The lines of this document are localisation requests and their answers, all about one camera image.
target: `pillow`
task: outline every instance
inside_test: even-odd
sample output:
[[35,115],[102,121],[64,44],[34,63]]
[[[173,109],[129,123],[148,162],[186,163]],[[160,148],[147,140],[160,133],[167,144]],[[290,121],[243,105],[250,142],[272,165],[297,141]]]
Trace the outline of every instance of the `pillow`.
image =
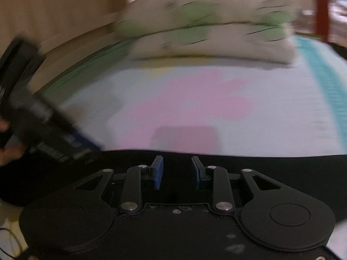
[[131,58],[210,56],[291,63],[295,44],[283,26],[224,24],[196,26],[150,34],[138,39]]
[[291,22],[299,0],[135,0],[125,9],[116,31],[134,38],[199,25]]

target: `mattress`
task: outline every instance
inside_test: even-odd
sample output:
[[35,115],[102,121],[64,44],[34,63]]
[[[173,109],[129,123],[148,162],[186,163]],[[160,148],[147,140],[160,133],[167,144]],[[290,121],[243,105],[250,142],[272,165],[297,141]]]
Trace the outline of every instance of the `mattress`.
[[301,53],[291,65],[121,60],[129,44],[118,43],[78,64],[44,96],[105,150],[346,154],[346,64],[327,45],[297,37],[296,43]]

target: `finger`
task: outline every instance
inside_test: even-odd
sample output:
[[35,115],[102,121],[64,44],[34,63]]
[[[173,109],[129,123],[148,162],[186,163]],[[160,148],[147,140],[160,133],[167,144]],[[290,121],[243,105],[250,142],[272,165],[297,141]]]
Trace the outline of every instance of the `finger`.
[[10,127],[10,123],[0,120],[0,132],[5,132]]
[[12,160],[20,159],[23,156],[25,149],[26,149],[26,146],[24,146],[23,144],[10,146],[6,148],[3,151],[3,156],[2,156],[3,165],[11,162]]

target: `teal stripe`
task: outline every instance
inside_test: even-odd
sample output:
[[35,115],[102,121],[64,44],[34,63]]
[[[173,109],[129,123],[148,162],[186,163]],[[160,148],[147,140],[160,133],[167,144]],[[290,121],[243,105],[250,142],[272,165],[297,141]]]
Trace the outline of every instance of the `teal stripe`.
[[306,63],[315,75],[325,99],[331,107],[341,143],[347,152],[347,91],[334,69],[325,62],[314,46],[313,42],[316,41],[300,37],[296,39]]

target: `wire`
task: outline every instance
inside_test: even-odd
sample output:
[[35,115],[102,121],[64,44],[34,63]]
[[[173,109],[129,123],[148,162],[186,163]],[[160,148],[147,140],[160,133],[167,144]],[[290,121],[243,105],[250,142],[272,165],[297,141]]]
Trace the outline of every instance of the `wire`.
[[[23,247],[21,246],[20,241],[18,240],[18,238],[16,237],[16,235],[15,235],[10,229],[8,229],[8,228],[0,228],[0,231],[6,231],[6,232],[8,232],[8,233],[15,239],[16,243],[18,244],[18,247],[20,248],[20,254],[22,254],[22,252],[23,252]],[[11,254],[8,254],[8,253],[7,253],[5,250],[3,250],[1,247],[0,247],[0,251],[1,251],[3,254],[7,255],[8,257],[11,257],[12,259],[16,259],[16,258],[17,258],[17,257],[15,257],[15,256],[12,256]]]

